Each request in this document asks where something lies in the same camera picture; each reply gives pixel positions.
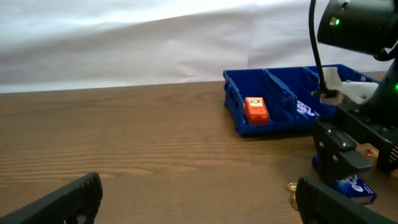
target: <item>white backdrop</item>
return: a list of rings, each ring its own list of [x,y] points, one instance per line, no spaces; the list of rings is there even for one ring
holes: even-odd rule
[[[316,24],[326,7],[317,1]],[[314,65],[309,0],[0,0],[0,93],[222,80]],[[389,62],[319,45],[322,62]]]

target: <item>orange box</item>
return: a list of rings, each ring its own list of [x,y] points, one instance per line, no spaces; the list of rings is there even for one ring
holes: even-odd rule
[[[269,113],[262,97],[246,97],[243,104],[244,116],[250,125],[268,124]]]

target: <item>blue box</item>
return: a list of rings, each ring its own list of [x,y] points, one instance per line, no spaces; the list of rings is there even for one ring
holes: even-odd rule
[[[338,67],[342,81],[378,82],[344,65]],[[251,134],[309,132],[317,115],[332,116],[335,106],[324,105],[311,96],[318,89],[318,70],[313,67],[225,70],[225,102],[242,136]],[[270,120],[265,125],[248,125],[243,103],[246,97],[262,97]]]

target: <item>wooden table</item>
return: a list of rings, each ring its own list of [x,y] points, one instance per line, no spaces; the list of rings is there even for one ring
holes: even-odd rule
[[[0,95],[0,216],[99,172],[101,223],[301,223],[311,136],[241,138],[223,82]],[[363,175],[398,221],[398,179]]]

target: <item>wood grain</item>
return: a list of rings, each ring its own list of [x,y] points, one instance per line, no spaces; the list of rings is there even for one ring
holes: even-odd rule
[[[0,95],[0,215],[99,172],[96,223],[301,223],[311,136],[241,138],[222,82]],[[364,174],[395,221],[397,179]]]

